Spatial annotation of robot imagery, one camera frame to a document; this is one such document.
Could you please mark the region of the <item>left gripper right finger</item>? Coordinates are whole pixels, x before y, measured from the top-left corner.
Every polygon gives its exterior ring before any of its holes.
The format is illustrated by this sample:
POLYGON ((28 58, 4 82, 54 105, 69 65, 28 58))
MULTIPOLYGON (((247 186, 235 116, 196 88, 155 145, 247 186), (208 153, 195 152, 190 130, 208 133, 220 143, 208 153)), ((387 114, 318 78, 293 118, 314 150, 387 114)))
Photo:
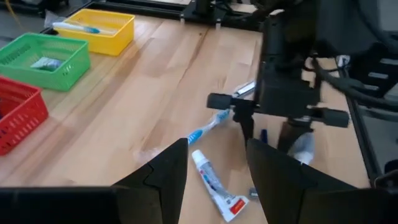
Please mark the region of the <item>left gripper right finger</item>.
POLYGON ((355 189, 257 139, 248 140, 246 159, 268 224, 299 224, 308 190, 355 189))

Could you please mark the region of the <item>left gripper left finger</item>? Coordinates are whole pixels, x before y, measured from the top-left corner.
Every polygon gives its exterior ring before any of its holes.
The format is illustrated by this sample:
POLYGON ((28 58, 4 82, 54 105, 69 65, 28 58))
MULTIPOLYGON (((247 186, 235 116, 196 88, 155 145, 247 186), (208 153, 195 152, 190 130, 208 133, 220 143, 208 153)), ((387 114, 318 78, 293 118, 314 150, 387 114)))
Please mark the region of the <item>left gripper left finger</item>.
POLYGON ((180 138, 116 182, 121 224, 178 224, 187 165, 188 141, 180 138))

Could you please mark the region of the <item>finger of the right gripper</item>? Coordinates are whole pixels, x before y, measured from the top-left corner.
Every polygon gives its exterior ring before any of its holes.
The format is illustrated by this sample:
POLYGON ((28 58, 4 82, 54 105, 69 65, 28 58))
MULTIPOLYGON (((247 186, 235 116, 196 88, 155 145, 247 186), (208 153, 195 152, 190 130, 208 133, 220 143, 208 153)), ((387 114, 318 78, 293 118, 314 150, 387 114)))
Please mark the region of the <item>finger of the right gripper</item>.
POLYGON ((254 132, 254 108, 251 105, 238 105, 234 109, 233 120, 240 124, 244 137, 244 146, 247 147, 248 140, 253 138, 254 132))
POLYGON ((277 149, 288 153, 294 142, 305 133, 312 133, 310 120, 288 118, 282 123, 277 149))

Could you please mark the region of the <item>silver nail clipper packet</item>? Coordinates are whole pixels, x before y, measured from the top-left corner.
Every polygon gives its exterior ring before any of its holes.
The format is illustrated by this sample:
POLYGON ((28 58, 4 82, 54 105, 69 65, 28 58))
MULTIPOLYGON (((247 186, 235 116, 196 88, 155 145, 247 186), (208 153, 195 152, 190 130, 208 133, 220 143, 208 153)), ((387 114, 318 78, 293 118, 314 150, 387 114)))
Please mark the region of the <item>silver nail clipper packet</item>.
POLYGON ((287 154, 302 164, 309 165, 315 154, 315 137, 313 133, 304 133, 299 136, 287 154))

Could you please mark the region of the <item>blue white toothbrush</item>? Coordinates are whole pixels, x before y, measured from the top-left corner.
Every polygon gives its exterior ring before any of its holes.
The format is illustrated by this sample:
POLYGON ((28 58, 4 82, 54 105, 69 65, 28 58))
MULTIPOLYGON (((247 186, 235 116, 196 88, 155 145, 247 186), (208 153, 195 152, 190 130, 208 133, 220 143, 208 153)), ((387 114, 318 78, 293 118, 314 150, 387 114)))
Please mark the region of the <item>blue white toothbrush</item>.
MULTIPOLYGON (((221 110, 213 115, 213 117, 209 120, 209 122, 196 130, 192 131, 186 138, 188 140, 188 145, 194 145, 198 140, 200 140, 203 136, 206 135, 211 129, 221 124, 223 121, 229 118, 230 110, 221 110)), ((137 162, 144 163, 155 156, 160 154, 167 146, 158 146, 153 148, 147 148, 140 152, 135 152, 134 157, 137 159, 137 162)))
POLYGON ((106 30, 106 29, 90 27, 80 24, 79 22, 67 22, 66 19, 67 19, 66 17, 58 16, 57 14, 46 10, 44 27, 45 28, 51 27, 53 29, 75 30, 80 32, 86 32, 89 34, 114 35, 116 33, 115 30, 106 30))

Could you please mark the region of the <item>toothpaste tube red crimp end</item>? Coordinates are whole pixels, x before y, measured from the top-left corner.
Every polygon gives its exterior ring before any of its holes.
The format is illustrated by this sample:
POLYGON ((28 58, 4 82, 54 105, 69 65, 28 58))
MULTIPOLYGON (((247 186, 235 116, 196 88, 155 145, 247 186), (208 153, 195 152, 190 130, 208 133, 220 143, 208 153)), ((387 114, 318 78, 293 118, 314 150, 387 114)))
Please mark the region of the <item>toothpaste tube red crimp end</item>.
POLYGON ((249 202, 248 198, 243 195, 233 195, 224 188, 211 162, 201 150, 193 151, 191 156, 212 201, 223 219, 229 223, 245 208, 249 202))

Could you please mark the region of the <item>green plastic basket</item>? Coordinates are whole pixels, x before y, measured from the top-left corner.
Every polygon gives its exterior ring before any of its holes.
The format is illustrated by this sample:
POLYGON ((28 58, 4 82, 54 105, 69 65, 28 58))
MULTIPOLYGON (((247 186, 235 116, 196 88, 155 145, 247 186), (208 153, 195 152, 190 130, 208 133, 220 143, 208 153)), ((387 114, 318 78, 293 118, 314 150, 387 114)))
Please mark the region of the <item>green plastic basket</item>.
POLYGON ((88 42, 26 33, 0 49, 0 74, 41 88, 68 91, 90 68, 88 42), (63 63, 55 71, 31 68, 41 57, 63 63))

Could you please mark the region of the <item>yellow plastic basket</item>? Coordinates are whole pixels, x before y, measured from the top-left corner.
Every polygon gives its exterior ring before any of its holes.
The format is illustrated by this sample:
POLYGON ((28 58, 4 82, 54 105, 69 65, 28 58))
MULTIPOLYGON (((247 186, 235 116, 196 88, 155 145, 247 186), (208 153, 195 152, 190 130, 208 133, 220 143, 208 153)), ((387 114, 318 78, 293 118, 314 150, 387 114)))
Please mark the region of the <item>yellow plastic basket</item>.
POLYGON ((134 19, 132 14, 81 9, 66 19, 67 22, 115 30, 114 35, 89 34, 75 30, 55 29, 62 37, 88 41, 90 52, 118 56, 134 39, 134 19))

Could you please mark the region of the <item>red plastic basket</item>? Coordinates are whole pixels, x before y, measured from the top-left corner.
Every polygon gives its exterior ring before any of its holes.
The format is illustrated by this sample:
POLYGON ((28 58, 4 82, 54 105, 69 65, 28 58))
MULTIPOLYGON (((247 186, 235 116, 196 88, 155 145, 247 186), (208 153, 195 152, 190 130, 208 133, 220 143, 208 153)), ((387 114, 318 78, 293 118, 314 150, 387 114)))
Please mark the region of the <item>red plastic basket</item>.
POLYGON ((11 152, 48 118, 41 91, 0 76, 0 156, 11 152))

